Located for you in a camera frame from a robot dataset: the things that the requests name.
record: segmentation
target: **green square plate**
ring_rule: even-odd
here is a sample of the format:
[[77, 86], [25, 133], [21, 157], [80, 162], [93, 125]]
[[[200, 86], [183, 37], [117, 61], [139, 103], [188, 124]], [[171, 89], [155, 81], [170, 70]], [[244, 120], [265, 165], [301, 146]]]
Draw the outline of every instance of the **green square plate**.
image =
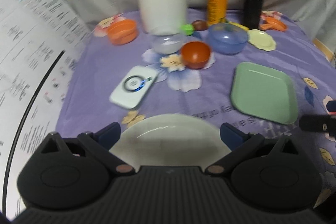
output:
[[243, 62], [236, 68], [231, 101], [240, 112], [282, 124], [298, 116], [291, 78], [282, 71]]

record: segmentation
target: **white plate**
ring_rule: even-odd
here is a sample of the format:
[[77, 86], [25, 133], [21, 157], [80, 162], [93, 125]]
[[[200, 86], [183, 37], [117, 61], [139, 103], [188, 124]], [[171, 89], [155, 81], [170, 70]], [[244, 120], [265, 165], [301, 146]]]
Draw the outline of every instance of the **white plate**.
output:
[[125, 130], [110, 149], [133, 166], [192, 166], [204, 170], [229, 154], [215, 126], [180, 114], [150, 117]]

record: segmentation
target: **clear plastic bowl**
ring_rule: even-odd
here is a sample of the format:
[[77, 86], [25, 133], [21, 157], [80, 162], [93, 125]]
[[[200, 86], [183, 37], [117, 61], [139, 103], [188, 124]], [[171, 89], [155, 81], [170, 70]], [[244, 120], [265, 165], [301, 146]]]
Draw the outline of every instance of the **clear plastic bowl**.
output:
[[181, 33], [152, 35], [151, 39], [154, 51], [161, 54], [172, 54], [177, 52], [186, 42], [187, 37]]
[[207, 43], [213, 51], [233, 55], [241, 52], [248, 40], [248, 34], [242, 28], [228, 23], [210, 26]]

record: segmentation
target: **copper screw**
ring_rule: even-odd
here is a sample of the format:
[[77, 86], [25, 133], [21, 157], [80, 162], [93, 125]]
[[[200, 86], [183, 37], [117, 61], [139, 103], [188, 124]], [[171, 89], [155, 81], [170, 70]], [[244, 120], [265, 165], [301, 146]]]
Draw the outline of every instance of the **copper screw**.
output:
[[133, 167], [128, 164], [120, 164], [115, 169], [119, 173], [129, 173], [133, 170]]
[[220, 165], [211, 165], [208, 167], [208, 172], [212, 174], [221, 174], [224, 172], [224, 167]]

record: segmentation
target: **orange bowl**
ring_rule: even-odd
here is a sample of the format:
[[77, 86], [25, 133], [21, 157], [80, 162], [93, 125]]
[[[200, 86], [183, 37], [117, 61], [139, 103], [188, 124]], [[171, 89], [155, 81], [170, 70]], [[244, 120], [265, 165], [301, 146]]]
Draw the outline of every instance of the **orange bowl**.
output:
[[131, 19], [125, 19], [111, 24], [107, 29], [107, 36], [114, 45], [123, 45], [133, 41], [139, 32], [137, 23]]
[[208, 44], [192, 41], [181, 48], [181, 58], [185, 66], [191, 69], [201, 69], [209, 61], [211, 49]]

